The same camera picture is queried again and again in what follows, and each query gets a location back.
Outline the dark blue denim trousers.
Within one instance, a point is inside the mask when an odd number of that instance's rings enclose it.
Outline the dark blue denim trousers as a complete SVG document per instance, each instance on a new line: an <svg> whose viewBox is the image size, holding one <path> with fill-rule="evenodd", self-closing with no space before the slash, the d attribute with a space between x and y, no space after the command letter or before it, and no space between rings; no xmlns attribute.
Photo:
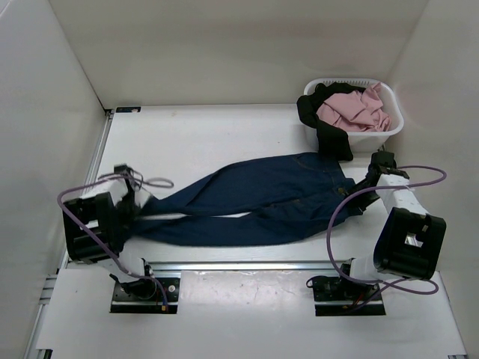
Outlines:
<svg viewBox="0 0 479 359"><path fill-rule="evenodd" d="M129 233L192 247L287 244L325 231L354 185L337 161L317 153L237 162L152 197Z"/></svg>

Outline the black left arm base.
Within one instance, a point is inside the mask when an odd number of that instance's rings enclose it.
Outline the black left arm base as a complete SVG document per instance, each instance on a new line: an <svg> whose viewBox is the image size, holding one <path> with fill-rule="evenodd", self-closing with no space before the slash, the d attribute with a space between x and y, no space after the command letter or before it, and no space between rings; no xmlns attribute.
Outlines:
<svg viewBox="0 0 479 359"><path fill-rule="evenodd" d="M151 280L130 283L115 280L110 313L176 314L180 297L180 275L167 274L156 279L161 284L161 289Z"/></svg>

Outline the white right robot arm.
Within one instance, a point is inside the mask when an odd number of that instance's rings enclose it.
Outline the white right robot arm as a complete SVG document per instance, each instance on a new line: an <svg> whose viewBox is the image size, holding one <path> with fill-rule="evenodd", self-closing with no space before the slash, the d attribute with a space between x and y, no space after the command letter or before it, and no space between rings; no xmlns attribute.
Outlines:
<svg viewBox="0 0 479 359"><path fill-rule="evenodd" d="M412 191L409 175L397 166L393 153L373 153L365 178L347 192L346 199L347 209L362 212L381 200L388 217L372 254L352 258L341 265L344 275L336 280L340 296L355 298L363 290L363 283L377 280L431 279L439 260L446 223L420 204Z"/></svg>

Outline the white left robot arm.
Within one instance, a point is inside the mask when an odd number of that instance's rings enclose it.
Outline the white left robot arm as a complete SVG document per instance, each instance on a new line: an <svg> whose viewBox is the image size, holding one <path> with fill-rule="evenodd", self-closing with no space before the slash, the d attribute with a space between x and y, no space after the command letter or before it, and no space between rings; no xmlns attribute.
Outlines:
<svg viewBox="0 0 479 359"><path fill-rule="evenodd" d="M57 196L70 259L100 266L118 283L131 283L140 299L154 296L157 282L147 261L128 254L124 245L150 197L143 188L143 176L126 164Z"/></svg>

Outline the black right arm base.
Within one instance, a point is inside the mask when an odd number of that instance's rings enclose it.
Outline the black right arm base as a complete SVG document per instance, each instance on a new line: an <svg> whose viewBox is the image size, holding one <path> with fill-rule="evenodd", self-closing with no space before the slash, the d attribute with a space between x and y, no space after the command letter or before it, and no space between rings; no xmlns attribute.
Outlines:
<svg viewBox="0 0 479 359"><path fill-rule="evenodd" d="M315 316L384 316L377 284L353 283L343 277L314 276L306 281L314 297Z"/></svg>

